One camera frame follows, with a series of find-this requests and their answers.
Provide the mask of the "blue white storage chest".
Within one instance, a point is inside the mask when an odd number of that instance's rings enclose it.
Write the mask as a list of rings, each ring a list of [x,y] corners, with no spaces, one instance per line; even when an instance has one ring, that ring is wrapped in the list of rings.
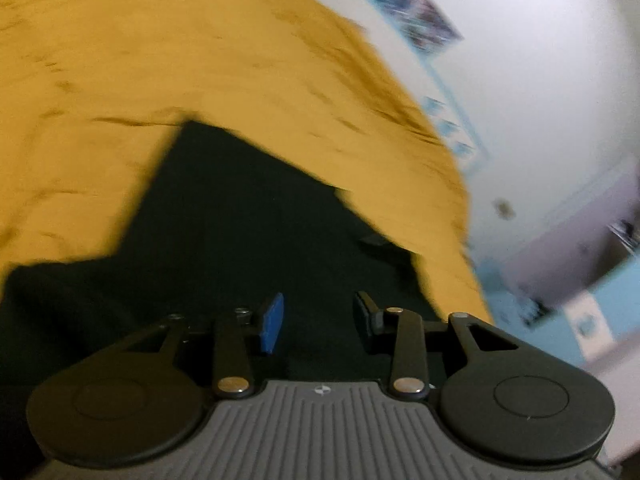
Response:
[[[495,324],[574,365],[639,329],[639,162],[629,157],[549,216],[541,235],[476,268]]]

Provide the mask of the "orange quilted bed cover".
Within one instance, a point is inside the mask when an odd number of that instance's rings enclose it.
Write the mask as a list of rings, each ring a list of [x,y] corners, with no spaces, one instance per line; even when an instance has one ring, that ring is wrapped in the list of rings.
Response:
[[[1,0],[2,266],[104,255],[188,117],[341,188],[438,313],[488,320],[454,159],[316,0]]]

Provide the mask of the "anime wall posters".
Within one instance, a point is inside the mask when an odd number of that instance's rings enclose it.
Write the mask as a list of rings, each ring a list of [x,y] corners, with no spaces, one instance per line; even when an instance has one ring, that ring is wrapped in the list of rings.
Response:
[[[462,35],[434,0],[373,0],[413,47],[424,55],[439,54]]]

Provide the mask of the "white blue headboard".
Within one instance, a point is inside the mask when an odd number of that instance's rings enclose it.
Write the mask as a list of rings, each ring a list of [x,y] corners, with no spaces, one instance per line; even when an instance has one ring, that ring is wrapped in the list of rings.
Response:
[[[475,174],[488,157],[482,140],[454,94],[401,33],[396,21],[374,0],[318,1],[362,28],[363,35],[431,121],[458,168],[468,177]]]

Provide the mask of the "beige wall switch plate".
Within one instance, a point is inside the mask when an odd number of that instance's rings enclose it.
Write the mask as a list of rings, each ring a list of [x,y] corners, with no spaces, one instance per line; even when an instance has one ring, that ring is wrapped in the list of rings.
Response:
[[[512,204],[504,198],[498,198],[492,203],[496,215],[502,220],[511,220],[515,217],[515,211]]]

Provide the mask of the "black long-sleeve sweater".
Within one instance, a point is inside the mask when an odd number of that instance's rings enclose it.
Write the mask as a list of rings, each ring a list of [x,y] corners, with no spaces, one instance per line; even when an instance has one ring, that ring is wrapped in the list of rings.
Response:
[[[17,266],[1,304],[1,375],[37,385],[171,314],[212,320],[278,292],[284,320],[270,376],[376,379],[352,297],[428,320],[408,250],[351,211],[335,188],[230,132],[187,122],[104,258]]]

